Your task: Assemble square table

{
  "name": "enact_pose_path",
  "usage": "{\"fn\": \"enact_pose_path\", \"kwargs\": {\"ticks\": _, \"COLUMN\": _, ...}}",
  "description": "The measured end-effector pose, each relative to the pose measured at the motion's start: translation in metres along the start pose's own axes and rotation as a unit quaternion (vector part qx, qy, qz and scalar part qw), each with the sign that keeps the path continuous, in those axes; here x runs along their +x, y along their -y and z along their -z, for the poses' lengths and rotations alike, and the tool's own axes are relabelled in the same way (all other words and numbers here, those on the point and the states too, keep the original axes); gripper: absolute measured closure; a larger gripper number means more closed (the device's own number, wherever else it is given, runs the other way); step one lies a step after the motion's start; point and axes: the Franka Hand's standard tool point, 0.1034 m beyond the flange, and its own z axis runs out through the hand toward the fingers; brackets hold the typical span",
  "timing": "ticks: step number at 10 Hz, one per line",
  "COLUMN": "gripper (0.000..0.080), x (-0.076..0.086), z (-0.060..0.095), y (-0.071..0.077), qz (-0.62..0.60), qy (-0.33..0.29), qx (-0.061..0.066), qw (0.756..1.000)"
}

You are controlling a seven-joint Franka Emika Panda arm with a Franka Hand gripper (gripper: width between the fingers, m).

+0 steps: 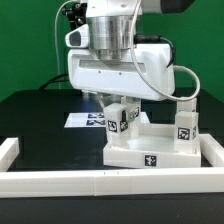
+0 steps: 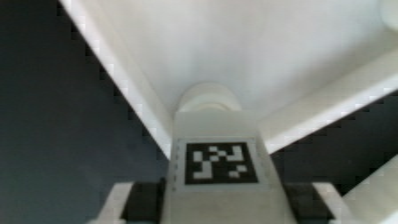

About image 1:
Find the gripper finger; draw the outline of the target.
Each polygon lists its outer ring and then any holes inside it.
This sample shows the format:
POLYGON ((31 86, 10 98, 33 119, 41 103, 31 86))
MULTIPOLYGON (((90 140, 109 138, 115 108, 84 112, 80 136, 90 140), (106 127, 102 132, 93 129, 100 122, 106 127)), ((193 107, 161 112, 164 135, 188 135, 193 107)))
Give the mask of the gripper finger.
POLYGON ((137 98, 132 98, 130 100, 130 112, 129 112, 129 120, 134 121, 140 116, 141 112, 141 100, 137 98))
POLYGON ((114 96, 111 94, 99 94, 99 103, 102 108, 105 108, 114 102, 114 96))

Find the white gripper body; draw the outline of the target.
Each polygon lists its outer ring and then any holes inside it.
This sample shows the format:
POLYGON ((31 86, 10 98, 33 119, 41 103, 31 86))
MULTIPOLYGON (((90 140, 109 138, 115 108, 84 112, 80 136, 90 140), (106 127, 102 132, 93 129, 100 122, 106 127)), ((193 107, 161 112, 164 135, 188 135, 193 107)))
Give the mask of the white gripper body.
MULTIPOLYGON (((135 56, 151 85, 172 95, 175 90, 173 66, 168 44, 138 44, 135 56)), ((99 60, 93 50, 72 49, 68 53, 69 79, 75 89, 161 101, 163 96, 152 90, 140 77, 130 51, 122 52, 119 61, 99 60)))

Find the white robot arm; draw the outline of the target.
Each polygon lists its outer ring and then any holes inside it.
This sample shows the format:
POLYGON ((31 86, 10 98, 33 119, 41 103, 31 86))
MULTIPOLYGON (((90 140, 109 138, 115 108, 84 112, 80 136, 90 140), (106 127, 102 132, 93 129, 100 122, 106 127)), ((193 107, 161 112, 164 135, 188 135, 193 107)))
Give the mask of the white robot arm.
POLYGON ((77 28, 65 37, 68 74, 76 89, 97 94, 105 117, 112 113, 129 121, 143 100, 169 99, 188 102, 196 98, 175 97, 174 73, 194 72, 175 66, 172 43, 162 36, 145 36, 136 30, 145 13, 174 14, 186 11, 195 0, 80 0, 77 28))

